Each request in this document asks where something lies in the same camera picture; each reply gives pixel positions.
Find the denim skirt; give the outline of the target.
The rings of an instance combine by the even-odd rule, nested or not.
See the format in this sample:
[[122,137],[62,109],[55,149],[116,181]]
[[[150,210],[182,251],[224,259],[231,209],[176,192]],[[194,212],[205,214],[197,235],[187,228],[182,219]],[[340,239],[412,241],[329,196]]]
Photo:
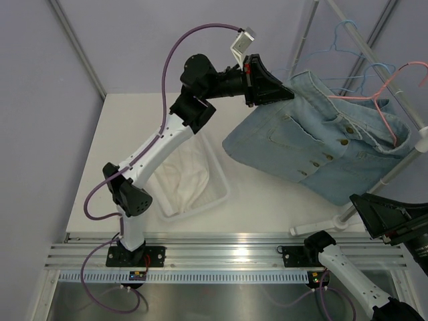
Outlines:
[[294,99],[258,106],[225,138],[233,160],[342,206],[408,155],[410,128],[389,100],[335,98],[310,71],[286,86]]

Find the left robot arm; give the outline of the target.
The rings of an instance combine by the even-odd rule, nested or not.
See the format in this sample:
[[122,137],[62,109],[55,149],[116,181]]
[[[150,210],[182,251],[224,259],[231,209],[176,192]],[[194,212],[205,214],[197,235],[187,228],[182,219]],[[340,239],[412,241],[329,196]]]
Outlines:
[[180,77],[181,93],[169,108],[160,130],[120,165],[102,169],[112,200],[122,215],[121,238],[108,250],[106,265],[113,268],[162,267],[165,248],[148,246],[137,219],[152,205],[144,185],[161,163],[182,143],[193,137],[214,115],[212,98],[244,96],[249,107],[291,100],[294,93],[263,65],[257,54],[243,64],[218,72],[203,54],[191,56]]

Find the blue wire hanger front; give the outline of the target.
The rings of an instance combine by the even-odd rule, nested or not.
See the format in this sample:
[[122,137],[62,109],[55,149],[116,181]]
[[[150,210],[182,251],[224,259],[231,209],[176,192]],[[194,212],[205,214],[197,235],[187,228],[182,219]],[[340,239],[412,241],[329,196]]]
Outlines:
[[297,66],[303,64],[303,62],[309,61],[313,56],[318,55],[318,54],[326,54],[326,53],[329,53],[331,51],[341,52],[341,53],[346,53],[346,54],[352,54],[358,58],[364,58],[364,56],[361,53],[357,53],[356,51],[352,51],[349,49],[340,49],[338,47],[338,29],[339,29],[339,27],[345,27],[347,25],[351,25],[355,28],[358,28],[357,24],[353,20],[350,20],[350,19],[342,20],[340,23],[338,23],[335,26],[333,42],[330,44],[330,46],[327,49],[321,49],[321,50],[313,51],[312,53],[309,53],[309,54],[303,56],[302,58],[298,58],[297,62],[294,62],[289,68],[277,68],[275,70],[272,70],[272,72],[275,73],[275,72],[279,72],[279,71],[284,71],[284,72],[291,73],[292,71],[294,71],[297,68]]

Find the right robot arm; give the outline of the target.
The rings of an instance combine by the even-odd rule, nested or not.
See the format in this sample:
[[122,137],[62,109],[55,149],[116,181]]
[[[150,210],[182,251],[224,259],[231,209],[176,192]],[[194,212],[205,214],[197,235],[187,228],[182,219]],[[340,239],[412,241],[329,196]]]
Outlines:
[[[353,194],[350,201],[373,239],[390,246],[404,245],[421,270],[427,271],[426,203],[404,203],[370,193]],[[333,274],[370,320],[423,319],[410,304],[378,287],[325,230],[308,236],[300,246],[279,245],[276,251],[287,268],[317,267]]]

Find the blue wire hanger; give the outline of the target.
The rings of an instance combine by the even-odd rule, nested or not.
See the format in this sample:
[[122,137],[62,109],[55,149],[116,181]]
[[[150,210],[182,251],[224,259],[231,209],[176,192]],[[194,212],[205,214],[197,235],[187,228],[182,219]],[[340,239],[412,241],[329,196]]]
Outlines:
[[326,54],[326,53],[329,53],[331,51],[341,52],[341,53],[346,53],[346,54],[352,54],[358,58],[364,58],[364,56],[361,53],[357,53],[356,51],[352,51],[349,49],[340,49],[338,47],[338,29],[339,29],[339,27],[345,27],[347,25],[351,25],[355,28],[358,28],[357,24],[353,20],[350,20],[350,19],[342,20],[340,23],[338,23],[335,26],[333,42],[330,44],[330,46],[327,49],[321,49],[321,50],[313,51],[312,53],[309,53],[309,54],[303,56],[302,58],[298,58],[297,62],[294,62],[289,68],[277,68],[275,70],[272,70],[272,72],[275,73],[275,72],[279,72],[279,71],[284,71],[284,72],[291,73],[292,71],[294,71],[297,68],[297,66],[303,64],[303,62],[309,61],[313,56],[318,55],[318,54]]
[[387,71],[388,75],[392,75],[396,70],[397,67],[393,64],[384,64],[384,63],[375,63],[375,64],[370,64],[368,65],[362,72],[362,74],[360,75],[356,75],[356,76],[348,76],[345,77],[345,80],[360,80],[360,83],[358,85],[358,87],[356,87],[355,89],[350,89],[350,85],[343,85],[342,87],[339,87],[339,95],[340,96],[345,96],[347,94],[361,94],[363,97],[366,97],[366,95],[364,94],[364,87],[366,84],[366,81],[369,78],[373,78],[373,77],[377,77],[376,74],[370,74],[369,70],[374,70],[375,67],[381,67],[382,69],[384,69],[385,71]]

